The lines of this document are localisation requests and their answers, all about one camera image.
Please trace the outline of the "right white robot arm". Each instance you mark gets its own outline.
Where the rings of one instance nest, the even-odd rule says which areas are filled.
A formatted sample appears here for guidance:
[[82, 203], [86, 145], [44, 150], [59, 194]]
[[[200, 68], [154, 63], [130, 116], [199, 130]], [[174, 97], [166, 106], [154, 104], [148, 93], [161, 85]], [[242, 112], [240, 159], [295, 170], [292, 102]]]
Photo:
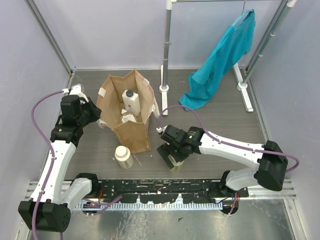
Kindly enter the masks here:
[[283, 189], [288, 159], [273, 141], [265, 144], [241, 142], [194, 126], [184, 131], [167, 125], [156, 131], [164, 140], [157, 152], [171, 172], [179, 172], [192, 154], [218, 156], [245, 165], [244, 169], [223, 173], [218, 188], [225, 197], [233, 197], [239, 190], [257, 185], [274, 192]]

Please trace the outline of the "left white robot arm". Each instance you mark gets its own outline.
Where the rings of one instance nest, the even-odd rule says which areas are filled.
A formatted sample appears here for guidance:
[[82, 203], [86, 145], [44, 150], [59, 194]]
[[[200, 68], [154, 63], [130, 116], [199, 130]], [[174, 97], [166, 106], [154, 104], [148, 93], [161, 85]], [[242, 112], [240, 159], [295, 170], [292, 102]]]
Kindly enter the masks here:
[[49, 154], [39, 182], [29, 200], [21, 201], [18, 212], [38, 239], [38, 231], [63, 233], [70, 223], [71, 212], [84, 197], [100, 193], [94, 173], [79, 173], [66, 191], [62, 191], [66, 172], [84, 127], [96, 122], [102, 111], [83, 93], [69, 93], [60, 102], [61, 114], [50, 138], [45, 142]]

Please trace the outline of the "brown canvas bag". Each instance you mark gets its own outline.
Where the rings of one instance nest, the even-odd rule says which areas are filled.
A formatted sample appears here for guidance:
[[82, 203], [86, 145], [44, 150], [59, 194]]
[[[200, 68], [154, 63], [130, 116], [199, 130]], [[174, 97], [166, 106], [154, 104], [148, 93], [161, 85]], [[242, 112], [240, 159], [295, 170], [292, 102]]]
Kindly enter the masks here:
[[[141, 112], [136, 122], [122, 122], [121, 110], [125, 108], [122, 94], [126, 90], [138, 94]], [[150, 82], [137, 70], [124, 77], [109, 75], [98, 91], [96, 106], [101, 109], [99, 126], [110, 128], [122, 146], [128, 147], [133, 154], [152, 149], [149, 119], [151, 115], [158, 118], [160, 111]]]

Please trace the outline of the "white square bottle black cap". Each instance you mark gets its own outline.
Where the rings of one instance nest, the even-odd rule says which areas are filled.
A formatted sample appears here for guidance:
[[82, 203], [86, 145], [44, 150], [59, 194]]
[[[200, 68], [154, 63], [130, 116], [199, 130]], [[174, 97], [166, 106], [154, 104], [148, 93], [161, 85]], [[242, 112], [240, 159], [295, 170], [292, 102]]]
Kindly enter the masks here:
[[138, 117], [141, 113], [141, 105], [139, 95], [132, 90], [125, 90], [122, 93], [122, 100], [125, 110], [135, 117]]

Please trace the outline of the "yellow-green round bottle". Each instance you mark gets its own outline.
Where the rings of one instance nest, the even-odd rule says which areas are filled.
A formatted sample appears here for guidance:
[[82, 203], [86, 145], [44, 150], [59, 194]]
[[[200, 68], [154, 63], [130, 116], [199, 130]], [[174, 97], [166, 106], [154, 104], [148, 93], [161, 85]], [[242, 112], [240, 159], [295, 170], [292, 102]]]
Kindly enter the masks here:
[[172, 155], [168, 156], [172, 167], [169, 169], [172, 173], [178, 173], [181, 171], [184, 161], [176, 161]]

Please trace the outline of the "clear amber liquid bottle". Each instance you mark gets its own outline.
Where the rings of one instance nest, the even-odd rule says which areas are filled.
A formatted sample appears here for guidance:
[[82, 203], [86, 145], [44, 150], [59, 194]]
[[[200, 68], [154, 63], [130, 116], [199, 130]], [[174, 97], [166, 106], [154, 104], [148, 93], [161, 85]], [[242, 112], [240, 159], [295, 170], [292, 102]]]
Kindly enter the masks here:
[[126, 109], [121, 110], [121, 122], [126, 123], [126, 122], [137, 122], [137, 118], [134, 116], [133, 113], [128, 112]]

